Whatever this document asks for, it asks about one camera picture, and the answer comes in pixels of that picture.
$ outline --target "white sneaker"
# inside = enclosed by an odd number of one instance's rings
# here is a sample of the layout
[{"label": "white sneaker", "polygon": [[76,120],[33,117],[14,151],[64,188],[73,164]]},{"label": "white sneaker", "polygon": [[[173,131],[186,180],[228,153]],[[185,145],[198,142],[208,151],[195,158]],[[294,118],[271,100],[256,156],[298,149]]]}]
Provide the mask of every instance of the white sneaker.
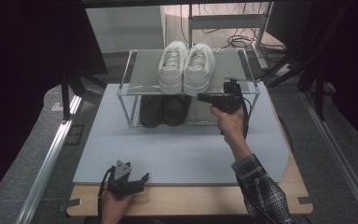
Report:
[{"label": "white sneaker", "polygon": [[213,52],[208,45],[199,43],[191,49],[185,61],[185,94],[195,96],[208,90],[214,64]]},{"label": "white sneaker", "polygon": [[183,69],[188,55],[182,41],[173,41],[162,53],[158,66],[159,89],[165,94],[177,94],[183,89]]}]

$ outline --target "plaid shirt sleeve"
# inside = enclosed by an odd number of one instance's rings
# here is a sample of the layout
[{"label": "plaid shirt sleeve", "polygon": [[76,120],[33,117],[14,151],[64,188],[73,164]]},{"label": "plaid shirt sleeve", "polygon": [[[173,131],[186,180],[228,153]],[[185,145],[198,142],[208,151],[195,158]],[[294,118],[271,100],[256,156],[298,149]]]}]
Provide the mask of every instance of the plaid shirt sleeve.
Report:
[{"label": "plaid shirt sleeve", "polygon": [[[246,189],[255,203],[278,223],[295,223],[287,207],[283,190],[269,177],[258,158],[252,156],[231,165],[238,184]],[[246,209],[260,223],[269,223],[244,197]]]}]

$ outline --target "wall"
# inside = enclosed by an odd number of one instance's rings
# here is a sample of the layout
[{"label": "wall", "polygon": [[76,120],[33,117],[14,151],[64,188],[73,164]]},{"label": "wall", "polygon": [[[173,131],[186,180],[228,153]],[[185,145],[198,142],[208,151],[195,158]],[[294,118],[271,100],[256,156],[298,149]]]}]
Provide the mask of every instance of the wall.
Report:
[{"label": "wall", "polygon": [[88,8],[87,14],[102,53],[164,48],[161,7]]}]

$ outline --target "table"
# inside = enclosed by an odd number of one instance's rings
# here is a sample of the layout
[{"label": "table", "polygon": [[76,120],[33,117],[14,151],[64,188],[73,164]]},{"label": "table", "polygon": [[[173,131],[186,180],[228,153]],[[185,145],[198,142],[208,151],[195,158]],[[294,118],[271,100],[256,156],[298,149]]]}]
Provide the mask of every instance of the table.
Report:
[{"label": "table", "polygon": [[[280,129],[282,138],[287,140]],[[298,171],[293,154],[279,186],[286,193],[289,210],[292,214],[308,214],[313,210],[311,203],[301,203],[309,194]],[[70,200],[79,203],[67,208],[69,216],[95,217],[97,213],[98,185],[74,186]],[[247,211],[238,186],[229,187],[146,187],[134,197],[126,216],[180,216],[180,215],[243,215]]]}]

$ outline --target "gray floor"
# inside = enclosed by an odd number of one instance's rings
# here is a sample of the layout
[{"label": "gray floor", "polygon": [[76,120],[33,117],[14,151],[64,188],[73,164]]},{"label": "gray floor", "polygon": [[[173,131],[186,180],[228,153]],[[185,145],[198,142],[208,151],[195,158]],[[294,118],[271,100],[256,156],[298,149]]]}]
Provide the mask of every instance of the gray floor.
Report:
[{"label": "gray floor", "polygon": [[[127,55],[104,55],[106,83],[118,83]],[[255,75],[261,75],[255,56],[249,53]],[[103,89],[83,79],[88,91],[76,113],[73,128],[49,179],[32,223],[97,223],[95,218],[68,217],[65,206],[72,191],[72,178],[86,144]],[[326,143],[296,90],[298,77],[290,78],[269,93],[286,130],[300,173],[313,200],[314,210],[296,216],[298,223],[358,223],[358,202],[337,168]],[[18,158],[0,184],[0,223],[14,223],[45,159],[62,121],[61,111],[52,111],[61,102],[60,87],[45,96],[45,107]],[[324,114],[337,142],[358,174],[358,132],[339,114],[330,97],[324,97]],[[245,223],[244,217],[157,217],[165,223]],[[126,223],[150,223],[153,217],[127,218]]]}]

